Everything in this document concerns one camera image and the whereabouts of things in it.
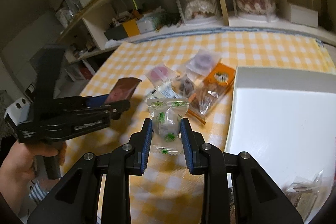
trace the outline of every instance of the stuffed bunny doll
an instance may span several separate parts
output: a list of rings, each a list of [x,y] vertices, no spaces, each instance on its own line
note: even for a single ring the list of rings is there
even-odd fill
[[[215,15],[215,13],[215,7],[209,0],[187,0],[187,5],[184,9],[186,20],[191,20],[198,16],[208,17]]]

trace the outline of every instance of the orange snack package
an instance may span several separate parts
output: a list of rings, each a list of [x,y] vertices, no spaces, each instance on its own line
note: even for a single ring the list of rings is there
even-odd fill
[[[205,116],[229,90],[235,73],[233,68],[218,63],[189,96],[188,113],[205,124]]]

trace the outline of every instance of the checkered tablecloth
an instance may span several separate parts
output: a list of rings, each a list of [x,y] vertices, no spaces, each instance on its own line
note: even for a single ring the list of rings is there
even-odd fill
[[[127,143],[149,118],[143,96],[153,89],[144,73],[164,62],[175,70],[200,48],[221,52],[223,64],[236,66],[288,67],[335,72],[328,52],[313,38],[271,32],[223,32],[172,37],[139,44],[123,43],[103,64],[82,92],[83,96],[107,94],[119,78],[137,77],[131,108],[110,128],[69,140],[67,171],[84,153],[111,152]],[[207,117],[206,125],[187,114],[194,131],[206,142],[224,149],[229,127],[232,89]],[[132,223],[198,223],[201,215],[203,176],[192,176],[184,155],[151,153],[142,177],[130,177]]]

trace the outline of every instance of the orange object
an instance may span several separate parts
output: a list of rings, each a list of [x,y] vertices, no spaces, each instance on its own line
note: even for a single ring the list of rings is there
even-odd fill
[[[133,37],[139,35],[140,31],[135,19],[131,19],[127,22],[122,23],[128,37]]]
[[[190,95],[188,113],[205,124],[206,114],[229,90],[235,73],[233,68],[218,63]]]

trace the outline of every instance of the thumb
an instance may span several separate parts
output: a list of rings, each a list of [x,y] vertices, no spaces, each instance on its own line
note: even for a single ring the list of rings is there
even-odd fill
[[[53,157],[58,154],[58,150],[45,143],[27,144],[27,148],[32,156],[41,155],[44,157]]]

